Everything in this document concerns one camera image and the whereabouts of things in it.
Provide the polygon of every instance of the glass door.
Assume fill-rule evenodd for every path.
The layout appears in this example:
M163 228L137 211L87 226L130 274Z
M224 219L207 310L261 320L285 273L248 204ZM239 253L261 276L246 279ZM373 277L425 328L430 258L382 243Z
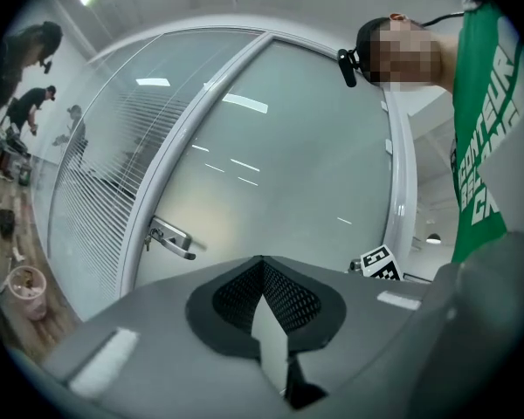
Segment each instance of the glass door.
M252 255L345 271L377 247L390 206L383 92L345 86L336 63L273 42L223 93L186 147L155 215L196 259L152 241L136 286Z

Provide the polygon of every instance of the door frame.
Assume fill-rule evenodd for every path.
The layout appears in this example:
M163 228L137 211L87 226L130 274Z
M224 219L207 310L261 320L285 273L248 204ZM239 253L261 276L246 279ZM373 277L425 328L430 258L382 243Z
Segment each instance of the door frame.
M214 25L210 28L259 31L250 26ZM297 45L333 60L336 59L336 50L329 46L284 32L266 30L231 58L213 76L208 85L198 92L163 141L136 194L122 241L122 254L117 269L115 292L120 297L134 290L134 282L148 226L181 154L196 130L202 125L212 106L220 100L226 88L274 40ZM396 103L396 95L389 90L383 90L383 93L387 107L386 112L390 121L390 138L392 141L390 207L383 243L392 250L397 258L399 257L398 262L403 262L410 252L417 209L415 150L410 123L407 115L399 109Z

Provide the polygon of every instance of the white wall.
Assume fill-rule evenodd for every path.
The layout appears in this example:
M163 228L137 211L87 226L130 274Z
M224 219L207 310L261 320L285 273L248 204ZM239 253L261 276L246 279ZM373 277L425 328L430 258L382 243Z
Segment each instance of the white wall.
M419 244L419 248L419 251L411 250L403 271L429 280L435 278L440 267L451 262L454 252L454 246L426 242Z
M62 26L51 10L48 1L31 0L12 23L9 32L20 31L32 24L42 24L44 21L55 22ZM19 99L35 87L44 88L53 85L57 88L56 101L45 101L41 106L41 110L37 111L35 115L35 121L38 124L37 136L31 135L27 123L25 123L24 129L22 130L21 139L27 145L30 154L39 157L43 157L45 143L49 140L52 141L52 139L49 138L51 128L56 131L59 129L58 123L66 125L67 106L63 107L63 111L59 111L58 108L59 106L63 106L63 100L68 98L68 88L72 86L74 78L76 78L86 66L86 59L74 46L72 40L66 33L62 38L60 47L52 58L52 62L52 68L49 74L44 74L43 68L39 65L26 68L23 79L14 93L14 97ZM5 114L5 111L6 107L0 112L0 120ZM59 113L63 114L62 119L60 119ZM64 128L62 133L67 133L67 129ZM58 162L60 159L60 148L54 149L52 156L47 158L50 161Z

